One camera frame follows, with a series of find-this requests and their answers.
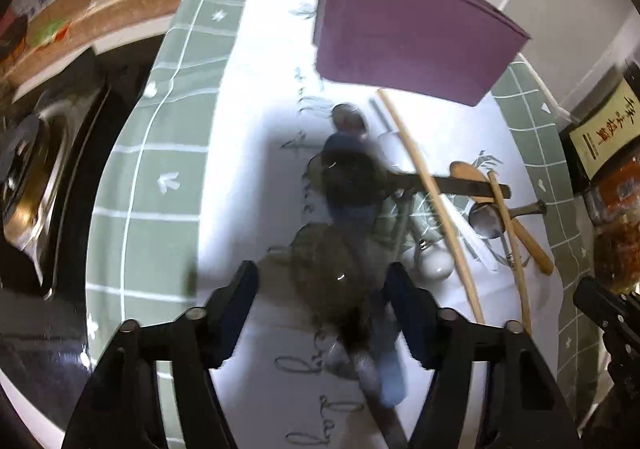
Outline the wooden chopstick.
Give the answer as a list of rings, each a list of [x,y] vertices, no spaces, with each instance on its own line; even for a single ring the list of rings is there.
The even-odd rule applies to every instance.
[[[504,201],[502,191],[499,186],[498,177],[494,170],[490,170],[487,174],[492,191],[494,191],[495,205],[498,208],[504,231],[506,232],[506,241],[509,244],[511,254],[511,268],[518,296],[520,297],[522,324],[527,333],[532,333],[532,314],[530,313],[528,291],[525,280],[524,268],[522,265],[520,251],[518,250],[518,238],[511,222],[506,201]]]
[[[469,264],[466,261],[462,247],[458,240],[457,229],[454,228],[454,224],[452,224],[452,221],[450,220],[446,206],[444,202],[442,202],[442,197],[440,196],[440,191],[437,187],[437,184],[435,183],[434,177],[427,169],[420,149],[418,148],[418,146],[416,146],[416,143],[410,136],[408,128],[405,123],[402,122],[401,117],[397,112],[393,102],[390,101],[390,98],[388,98],[383,88],[379,88],[376,91],[376,94],[378,94],[378,98],[380,98],[381,102],[383,102],[383,105],[387,112],[390,113],[390,117],[393,119],[396,128],[398,128],[401,143],[406,148],[412,164],[416,168],[416,172],[418,173],[420,180],[425,188],[425,191],[430,195],[432,206],[436,211],[439,219],[440,229],[442,229],[442,233],[444,234],[449,252],[454,257],[454,266],[456,266],[459,279],[461,280],[464,287],[464,291],[471,306],[474,318],[477,323],[484,325],[485,317],[482,310],[482,305],[480,305],[480,295],[478,295],[477,287],[475,285]]]

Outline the large metal spoon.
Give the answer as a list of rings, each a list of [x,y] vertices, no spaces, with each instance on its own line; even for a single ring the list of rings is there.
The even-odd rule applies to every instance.
[[[514,266],[512,250],[506,239],[506,226],[503,224],[497,206],[494,203],[475,203],[470,209],[469,223],[483,240],[499,239],[501,241],[506,260],[504,264],[512,268]]]

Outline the blue plastic spoon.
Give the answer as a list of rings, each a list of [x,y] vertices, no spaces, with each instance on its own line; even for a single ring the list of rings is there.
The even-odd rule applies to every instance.
[[[396,349],[399,328],[386,311],[382,292],[382,264],[387,256],[371,238],[386,198],[380,163],[363,136],[346,132],[336,132],[326,139],[320,160],[326,205],[355,262],[354,281],[364,290],[370,327],[366,352],[375,370],[367,388],[383,406],[391,408],[405,399],[406,385]]]

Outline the orange cap chili bottle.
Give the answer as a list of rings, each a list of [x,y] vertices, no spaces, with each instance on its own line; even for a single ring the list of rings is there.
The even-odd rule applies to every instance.
[[[639,284],[639,148],[604,165],[585,193],[594,276],[614,293]]]

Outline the white ceramic spoon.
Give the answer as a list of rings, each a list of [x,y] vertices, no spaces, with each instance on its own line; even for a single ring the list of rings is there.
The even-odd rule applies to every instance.
[[[454,257],[446,247],[436,242],[421,240],[414,252],[414,264],[425,280],[444,280],[454,271]]]

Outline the dark soy sauce bottle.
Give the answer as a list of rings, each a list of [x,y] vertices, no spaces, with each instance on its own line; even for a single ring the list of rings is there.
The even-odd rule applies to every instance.
[[[605,74],[604,97],[578,124],[562,131],[561,145],[574,194],[600,180],[625,154],[639,148],[639,64]]]

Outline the gas stove burner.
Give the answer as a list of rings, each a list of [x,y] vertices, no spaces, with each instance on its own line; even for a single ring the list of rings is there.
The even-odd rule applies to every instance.
[[[49,299],[63,214],[111,87],[52,98],[1,133],[1,287]]]

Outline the green white deer tablecloth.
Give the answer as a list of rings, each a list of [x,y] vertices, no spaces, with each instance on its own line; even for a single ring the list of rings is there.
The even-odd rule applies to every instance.
[[[373,143],[402,147],[370,86],[318,76],[318,0],[183,0],[99,184],[87,261],[88,351],[95,365],[122,321],[154,325],[203,303],[250,259],[260,287],[230,360],[213,374],[242,448],[381,448],[359,386],[322,367],[333,344],[295,293],[291,271],[330,221],[307,175],[332,134],[332,108],[360,109]],[[512,62],[475,107],[394,91],[390,100],[430,170],[495,171],[516,206],[548,204],[525,226],[555,260],[526,279],[534,338],[573,398],[597,336],[572,303],[589,269],[547,98]]]

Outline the small metal spoon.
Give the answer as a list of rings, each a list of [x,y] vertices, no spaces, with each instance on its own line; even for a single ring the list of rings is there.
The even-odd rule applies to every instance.
[[[358,137],[368,134],[368,124],[362,112],[355,105],[335,105],[331,111],[331,120],[334,128],[340,133],[355,135]]]

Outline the purple plastic utensil holder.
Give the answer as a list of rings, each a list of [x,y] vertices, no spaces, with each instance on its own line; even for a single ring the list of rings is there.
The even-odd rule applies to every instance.
[[[485,0],[318,0],[316,70],[332,82],[476,106],[529,35]]]

